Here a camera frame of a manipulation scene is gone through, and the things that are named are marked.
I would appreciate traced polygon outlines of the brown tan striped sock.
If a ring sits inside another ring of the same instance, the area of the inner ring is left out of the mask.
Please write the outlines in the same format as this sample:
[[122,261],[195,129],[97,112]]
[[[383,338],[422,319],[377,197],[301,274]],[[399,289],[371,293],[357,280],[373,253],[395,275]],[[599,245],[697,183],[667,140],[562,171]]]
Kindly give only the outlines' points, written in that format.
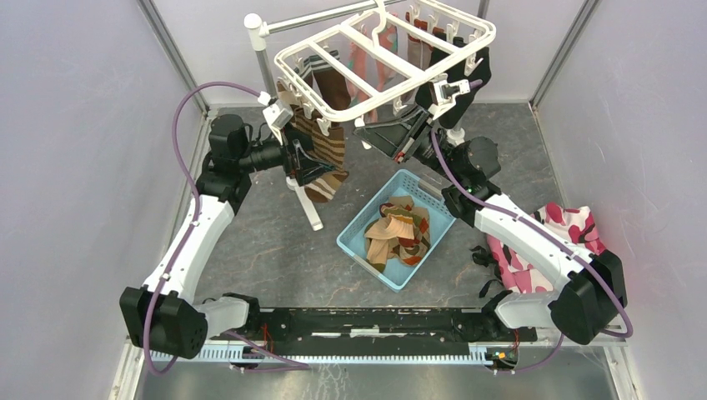
[[328,203],[348,178],[349,172],[343,168],[345,159],[344,128],[332,122],[328,133],[324,134],[318,125],[321,114],[314,109],[307,117],[301,102],[281,82],[276,83],[278,97],[286,102],[294,112],[290,120],[293,127],[313,141],[313,149],[307,153],[333,166],[333,170],[323,172],[304,186],[305,194],[313,203]]

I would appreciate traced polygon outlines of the argyle beige sock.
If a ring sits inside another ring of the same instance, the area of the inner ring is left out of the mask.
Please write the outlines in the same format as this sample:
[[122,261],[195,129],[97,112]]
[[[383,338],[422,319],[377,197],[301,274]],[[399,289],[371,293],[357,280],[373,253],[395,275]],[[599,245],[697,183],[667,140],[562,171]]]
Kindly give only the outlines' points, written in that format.
[[399,239],[399,258],[409,267],[418,265],[428,253],[430,244],[429,212],[424,207],[405,206],[404,209],[413,219],[412,239]]

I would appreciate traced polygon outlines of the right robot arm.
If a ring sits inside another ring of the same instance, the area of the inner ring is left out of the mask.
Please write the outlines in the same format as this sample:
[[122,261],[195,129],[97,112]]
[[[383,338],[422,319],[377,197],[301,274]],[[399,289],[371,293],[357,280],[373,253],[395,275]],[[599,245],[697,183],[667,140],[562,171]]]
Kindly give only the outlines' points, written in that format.
[[488,338],[502,340],[515,328],[556,328],[578,344],[599,334],[633,336],[620,258],[610,251],[593,253],[551,232],[490,182],[500,170],[497,143],[451,137],[433,128],[424,110],[388,122],[366,124],[358,118],[353,133],[397,163],[415,158],[444,175],[451,183],[442,191],[449,213],[508,245],[551,284],[548,292],[507,291],[489,301],[481,318]]

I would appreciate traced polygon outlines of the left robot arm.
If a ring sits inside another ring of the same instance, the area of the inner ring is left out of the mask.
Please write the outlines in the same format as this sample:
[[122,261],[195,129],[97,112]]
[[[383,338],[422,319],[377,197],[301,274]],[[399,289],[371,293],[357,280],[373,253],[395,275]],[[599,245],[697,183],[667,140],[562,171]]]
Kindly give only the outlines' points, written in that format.
[[316,156],[314,135],[293,122],[263,138],[239,115],[225,114],[211,122],[208,143],[177,236],[142,286],[125,288],[119,299],[134,346],[186,359],[227,331],[246,340],[261,331],[254,297],[230,293],[204,304],[194,302],[206,263],[243,205],[252,174],[282,168],[297,183],[306,183],[333,167]]

